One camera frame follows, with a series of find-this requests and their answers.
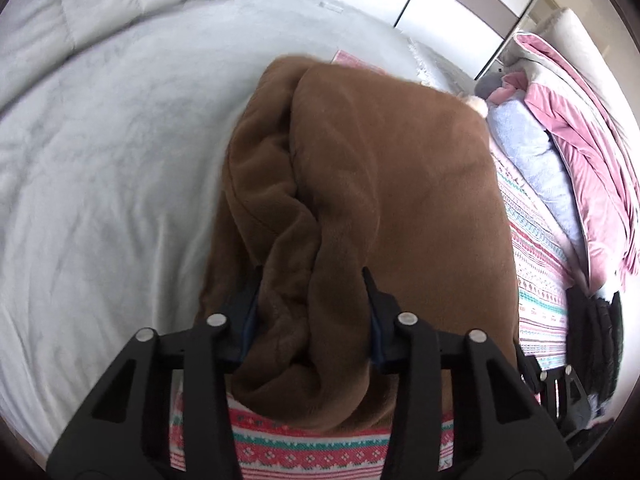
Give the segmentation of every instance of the silver screw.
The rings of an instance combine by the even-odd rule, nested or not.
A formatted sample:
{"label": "silver screw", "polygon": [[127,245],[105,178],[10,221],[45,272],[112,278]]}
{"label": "silver screw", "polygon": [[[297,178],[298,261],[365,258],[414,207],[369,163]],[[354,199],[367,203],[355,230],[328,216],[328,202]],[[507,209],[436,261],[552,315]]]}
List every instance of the silver screw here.
{"label": "silver screw", "polygon": [[211,314],[207,317],[207,324],[209,326],[223,326],[226,323],[226,316],[224,314]]}
{"label": "silver screw", "polygon": [[136,339],[141,343],[146,343],[154,338],[154,331],[150,328],[141,328],[136,332]]}
{"label": "silver screw", "polygon": [[474,343],[484,343],[486,341],[486,333],[475,328],[469,332],[469,339]]}
{"label": "silver screw", "polygon": [[403,325],[411,326],[418,322],[418,316],[413,312],[401,312],[398,314],[398,321]]}

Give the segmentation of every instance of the pink blanket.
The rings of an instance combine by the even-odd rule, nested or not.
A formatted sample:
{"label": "pink blanket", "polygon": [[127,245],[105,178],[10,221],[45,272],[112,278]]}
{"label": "pink blanket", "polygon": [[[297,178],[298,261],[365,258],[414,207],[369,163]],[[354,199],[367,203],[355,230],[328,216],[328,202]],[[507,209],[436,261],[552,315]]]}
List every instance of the pink blanket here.
{"label": "pink blanket", "polygon": [[552,134],[571,176],[588,254],[588,289],[593,294],[615,277],[624,286],[639,269],[639,187],[614,141],[615,125],[584,79],[548,43],[534,34],[514,40],[521,71],[506,75],[489,100],[501,104],[517,89],[527,92],[527,107]]}

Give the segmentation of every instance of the fabric fold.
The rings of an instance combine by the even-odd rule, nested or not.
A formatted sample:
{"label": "fabric fold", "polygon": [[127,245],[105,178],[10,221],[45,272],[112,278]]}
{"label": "fabric fold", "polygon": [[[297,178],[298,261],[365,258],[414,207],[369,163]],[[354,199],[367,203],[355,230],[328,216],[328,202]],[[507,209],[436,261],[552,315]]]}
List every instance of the fabric fold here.
{"label": "fabric fold", "polygon": [[[264,73],[230,140],[198,319],[262,266],[261,329],[230,378],[293,427],[388,424],[362,268],[437,329],[485,330],[514,364],[511,235],[482,117],[455,97],[304,57]],[[450,383],[443,409],[451,409]]]}

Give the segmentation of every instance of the patterned textile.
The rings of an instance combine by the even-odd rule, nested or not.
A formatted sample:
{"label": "patterned textile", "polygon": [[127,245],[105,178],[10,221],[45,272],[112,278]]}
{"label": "patterned textile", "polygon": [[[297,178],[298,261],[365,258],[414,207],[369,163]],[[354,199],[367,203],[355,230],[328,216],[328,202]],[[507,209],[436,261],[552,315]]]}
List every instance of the patterned textile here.
{"label": "patterned textile", "polygon": [[[497,159],[498,185],[511,224],[520,292],[520,344],[542,368],[564,364],[566,298],[572,285],[569,266],[527,193]],[[385,461],[387,431],[364,431],[327,438],[294,430],[255,415],[229,397],[236,453],[245,480],[378,479]],[[184,470],[182,385],[170,425],[172,467]],[[443,417],[440,469],[453,462],[453,420]]]}

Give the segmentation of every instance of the pink cloth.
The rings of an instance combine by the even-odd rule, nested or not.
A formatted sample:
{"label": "pink cloth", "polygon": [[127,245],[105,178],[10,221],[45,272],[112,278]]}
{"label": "pink cloth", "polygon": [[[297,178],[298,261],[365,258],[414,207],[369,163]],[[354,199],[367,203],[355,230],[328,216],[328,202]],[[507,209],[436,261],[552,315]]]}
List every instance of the pink cloth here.
{"label": "pink cloth", "polygon": [[527,92],[527,107],[552,134],[571,176],[586,239],[589,291],[596,292],[613,272],[618,273],[624,288],[626,277],[639,270],[638,212],[631,194],[638,196],[640,192],[635,173],[625,174],[616,158],[611,135],[615,126],[584,79],[548,43],[534,34],[518,35],[515,41],[564,70],[587,94],[610,129],[603,131],[585,117],[580,108],[549,86],[529,82],[524,72],[506,75],[503,87],[489,96],[489,101],[501,104],[516,90]]}

